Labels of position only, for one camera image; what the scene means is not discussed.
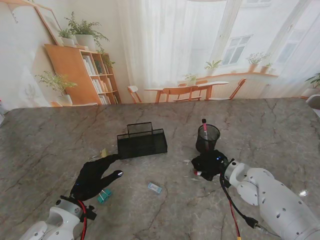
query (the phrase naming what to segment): teal block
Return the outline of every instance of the teal block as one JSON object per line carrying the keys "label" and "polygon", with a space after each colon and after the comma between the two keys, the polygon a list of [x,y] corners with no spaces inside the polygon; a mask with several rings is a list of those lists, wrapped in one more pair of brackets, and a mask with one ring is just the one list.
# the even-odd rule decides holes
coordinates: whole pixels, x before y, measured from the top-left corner
{"label": "teal block", "polygon": [[97,200],[99,203],[103,204],[108,198],[112,195],[112,192],[109,189],[104,189],[100,192]]}

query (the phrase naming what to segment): dining table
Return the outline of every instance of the dining table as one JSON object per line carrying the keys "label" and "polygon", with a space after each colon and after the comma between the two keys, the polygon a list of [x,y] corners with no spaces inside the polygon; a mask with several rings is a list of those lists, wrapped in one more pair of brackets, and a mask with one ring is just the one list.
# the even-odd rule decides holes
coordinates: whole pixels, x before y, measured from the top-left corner
{"label": "dining table", "polygon": [[[200,90],[206,90],[205,93],[205,100],[209,100],[211,98],[211,94],[212,94],[212,88],[215,85],[224,85],[224,84],[228,84],[228,81],[212,81],[212,82],[207,82],[207,83],[202,83],[202,84],[197,84],[198,89],[197,91]],[[145,91],[155,91],[156,92],[156,97],[155,97],[155,103],[159,103],[160,101],[160,97],[161,94],[164,94],[164,88],[165,87],[156,87],[156,88],[146,88],[144,89]],[[183,86],[176,86],[173,88],[184,88]]]}

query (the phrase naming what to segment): gray marble surface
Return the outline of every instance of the gray marble surface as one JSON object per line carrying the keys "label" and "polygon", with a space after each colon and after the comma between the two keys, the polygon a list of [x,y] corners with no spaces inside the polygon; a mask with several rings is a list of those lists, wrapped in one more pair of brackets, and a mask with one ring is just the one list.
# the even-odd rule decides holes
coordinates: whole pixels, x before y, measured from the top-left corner
{"label": "gray marble surface", "polygon": [[[320,125],[296,98],[123,104],[16,109],[0,127],[0,239],[15,240],[46,220],[60,195],[68,195],[88,158],[103,148],[117,153],[127,124],[151,121],[164,128],[168,153],[118,160],[105,175],[123,170],[104,204],[93,198],[97,218],[86,239],[232,240],[235,226],[218,178],[195,177],[192,160],[201,119],[220,129],[216,148],[229,158],[268,169],[320,217]],[[161,194],[147,188],[152,182]],[[230,195],[247,216],[258,207]],[[243,239],[271,240],[237,215]],[[81,232],[82,224],[74,231]]]}

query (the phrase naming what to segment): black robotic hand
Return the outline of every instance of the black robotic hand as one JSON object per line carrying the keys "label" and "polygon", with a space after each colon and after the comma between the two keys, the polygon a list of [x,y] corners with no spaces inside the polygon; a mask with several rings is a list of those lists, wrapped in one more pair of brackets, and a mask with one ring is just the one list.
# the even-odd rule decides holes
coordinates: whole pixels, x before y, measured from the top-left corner
{"label": "black robotic hand", "polygon": [[215,175],[220,174],[223,169],[223,162],[228,161],[227,157],[218,150],[211,150],[201,153],[191,163],[194,169],[201,172],[201,177],[212,181]]}
{"label": "black robotic hand", "polygon": [[101,179],[110,164],[118,159],[118,154],[113,154],[96,161],[86,162],[71,189],[70,196],[76,200],[86,201],[98,195],[102,189],[123,175],[121,170],[116,170]]}

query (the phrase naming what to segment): black mesh pen holder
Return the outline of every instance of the black mesh pen holder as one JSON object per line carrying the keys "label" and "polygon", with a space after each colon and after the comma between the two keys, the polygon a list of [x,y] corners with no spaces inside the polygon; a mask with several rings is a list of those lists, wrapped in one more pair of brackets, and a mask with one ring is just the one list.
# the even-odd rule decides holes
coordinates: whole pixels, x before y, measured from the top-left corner
{"label": "black mesh pen holder", "polygon": [[167,153],[168,145],[163,128],[153,129],[151,122],[127,125],[128,133],[117,137],[120,159],[131,159]]}
{"label": "black mesh pen holder", "polygon": [[198,128],[198,137],[196,139],[195,148],[199,153],[205,153],[214,150],[217,140],[220,138],[220,131],[211,124],[206,125],[206,133],[204,126]]}

